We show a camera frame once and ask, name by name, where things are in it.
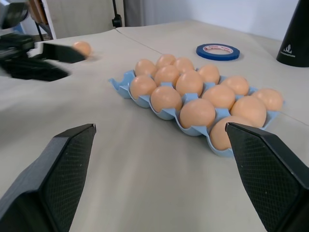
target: white table surface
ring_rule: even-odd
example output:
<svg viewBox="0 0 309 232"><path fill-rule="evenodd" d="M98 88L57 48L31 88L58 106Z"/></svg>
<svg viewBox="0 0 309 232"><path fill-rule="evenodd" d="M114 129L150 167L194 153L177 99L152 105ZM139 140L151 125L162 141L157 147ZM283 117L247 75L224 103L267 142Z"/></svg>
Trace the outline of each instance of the white table surface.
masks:
<svg viewBox="0 0 309 232"><path fill-rule="evenodd" d="M121 80L140 58L156 61L161 53L172 53L200 67L209 61L196 56L197 45L234 45L243 57L216 63L222 74L244 74L256 87L283 92L284 114L268 131L308 165L308 110L297 106L308 95L300 90L306 88L309 69L279 64L266 52L276 41L197 22L119 31L51 41L70 45L84 40L94 49L90 60L58 63L72 71L62 80L0 78L0 197L54 135L96 123L86 184L70 231L265 232L234 159L216 156L206 139L187 136L175 123L122 99L107 80Z"/></svg>

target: egg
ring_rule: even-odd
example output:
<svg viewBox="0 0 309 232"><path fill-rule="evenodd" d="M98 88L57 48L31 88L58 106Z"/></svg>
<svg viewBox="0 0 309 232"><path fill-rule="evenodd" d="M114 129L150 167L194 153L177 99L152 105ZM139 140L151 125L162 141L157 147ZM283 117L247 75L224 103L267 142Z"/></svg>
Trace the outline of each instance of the egg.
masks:
<svg viewBox="0 0 309 232"><path fill-rule="evenodd" d="M153 109L160 113L162 109L175 108L179 111L182 108L182 98L179 93L170 86L156 88L150 97Z"/></svg>
<svg viewBox="0 0 309 232"><path fill-rule="evenodd" d="M73 48L79 53L84 55L86 58L91 54L91 46L85 41L78 41L73 44Z"/></svg>
<svg viewBox="0 0 309 232"><path fill-rule="evenodd" d="M252 127L252 123L249 120L239 116L225 117L221 119L219 122L217 122L211 129L210 139L211 144L214 146L214 148L221 151L231 148L231 142L225 131L225 125L227 122L235 122Z"/></svg>
<svg viewBox="0 0 309 232"><path fill-rule="evenodd" d="M171 54L163 54L156 62L157 69L160 69L167 65L173 65L176 58Z"/></svg>
<svg viewBox="0 0 309 232"><path fill-rule="evenodd" d="M180 111L179 121L183 128L191 126L209 127L216 117L216 111L210 101L195 99L185 104Z"/></svg>
<svg viewBox="0 0 309 232"><path fill-rule="evenodd" d="M237 95L247 95L249 92L248 81L242 76L228 77L221 85L230 87Z"/></svg>
<svg viewBox="0 0 309 232"><path fill-rule="evenodd" d="M231 109L231 115L249 120L254 127L263 127L267 111L261 100L253 96L245 96L235 102Z"/></svg>
<svg viewBox="0 0 309 232"><path fill-rule="evenodd" d="M135 75L151 75L155 76L157 69L156 66L148 59L141 59L135 65Z"/></svg>
<svg viewBox="0 0 309 232"><path fill-rule="evenodd" d="M213 64L206 64L197 71L203 78L203 82L219 83L220 74L217 66Z"/></svg>
<svg viewBox="0 0 309 232"><path fill-rule="evenodd" d="M181 96L185 93L197 93L198 96L201 96L203 91L203 81L195 70L189 70L183 73L177 83L176 90Z"/></svg>
<svg viewBox="0 0 309 232"><path fill-rule="evenodd" d="M179 75L180 73L174 65L167 65L156 72L154 76L154 82L157 86L159 86L161 82L172 82L173 86L175 87Z"/></svg>
<svg viewBox="0 0 309 232"><path fill-rule="evenodd" d="M187 57L180 57L175 60L174 65L180 73L184 73L188 70L194 70L194 65Z"/></svg>
<svg viewBox="0 0 309 232"><path fill-rule="evenodd" d="M147 75L135 77L130 85L130 93L135 100L141 95L151 95L155 89L155 81Z"/></svg>
<svg viewBox="0 0 309 232"><path fill-rule="evenodd" d="M260 99L267 110L279 111L283 106L283 97L281 93L271 88L262 88L251 96Z"/></svg>
<svg viewBox="0 0 309 232"><path fill-rule="evenodd" d="M216 108L231 109L235 102L234 91L222 85L213 86L205 91L202 98L209 100Z"/></svg>

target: plastic egg holder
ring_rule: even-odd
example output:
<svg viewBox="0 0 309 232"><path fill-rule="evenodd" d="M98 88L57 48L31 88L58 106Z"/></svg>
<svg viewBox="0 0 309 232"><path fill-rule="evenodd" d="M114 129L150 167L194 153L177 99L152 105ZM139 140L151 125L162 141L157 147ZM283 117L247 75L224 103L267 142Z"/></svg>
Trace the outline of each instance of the plastic egg holder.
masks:
<svg viewBox="0 0 309 232"><path fill-rule="evenodd" d="M207 141L208 144L211 148L211 150L218 156L222 156L222 157L233 157L233 151L231 148L227 149L227 150L217 150L216 148L213 147L211 140L210 140L210 131L212 129L212 127L218 122L220 121L222 118L231 116L229 113L228 109L222 109L222 108L216 108L216 118L214 120L214 123L212 124L211 127L207 128L205 126L191 126L190 128L183 128L180 125L179 122L179 113L180 111L177 111L176 109L162 109L161 112L156 112L153 107L151 106L151 102L150 102L150 95L142 95L139 96L139 98L137 100L135 100L131 93L130 93L130 84L132 82L132 80L135 78L135 73L133 70L128 71L124 74L124 78L121 82L117 82L115 81L113 78L109 80L109 82L111 82L111 84L113 85L114 89L117 91L117 93L122 96L125 99L133 99L133 101L139 105L140 107L143 108L151 108L152 111L161 119L164 120L172 120L172 119L176 119L176 122L179 126L179 128L186 134L190 135L190 136L199 136L199 135L205 135L207 137ZM224 76L220 76L220 81L219 84L221 82L223 82L226 79L226 77ZM215 83L204 83L204 87L203 87L203 93L213 87L215 85ZM173 87L172 83L161 83L161 86L171 86ZM249 93L248 95L253 94L254 92L256 92L257 89L253 88L253 87L249 87ZM240 98L242 98L243 95L236 95L236 101L239 100ZM182 97L182 101L183 101L183 105L188 103L189 101L192 101L194 99L197 99L198 95L196 93L186 93L183 97ZM267 111L267 116L266 116L266 121L263 127L261 127L260 129L265 130L266 127L271 123L271 121L279 114L278 111Z"/></svg>

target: tape roll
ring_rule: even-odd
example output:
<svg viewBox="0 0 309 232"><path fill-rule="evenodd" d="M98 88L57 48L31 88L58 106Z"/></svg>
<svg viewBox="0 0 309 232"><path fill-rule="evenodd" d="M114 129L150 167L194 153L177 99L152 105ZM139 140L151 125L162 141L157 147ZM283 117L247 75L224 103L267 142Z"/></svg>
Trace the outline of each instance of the tape roll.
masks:
<svg viewBox="0 0 309 232"><path fill-rule="evenodd" d="M228 52L229 54L213 54L208 51L217 49ZM240 51L232 46L220 43L207 43L197 47L197 54L200 57L212 60L234 60L240 56Z"/></svg>

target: black bottle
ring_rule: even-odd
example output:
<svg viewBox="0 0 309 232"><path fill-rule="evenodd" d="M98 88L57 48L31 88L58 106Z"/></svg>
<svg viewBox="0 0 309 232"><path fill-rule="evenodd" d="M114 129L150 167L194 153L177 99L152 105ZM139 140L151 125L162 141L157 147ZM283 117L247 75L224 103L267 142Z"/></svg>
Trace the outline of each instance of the black bottle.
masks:
<svg viewBox="0 0 309 232"><path fill-rule="evenodd" d="M277 61L296 67L309 67L309 0L299 0Z"/></svg>

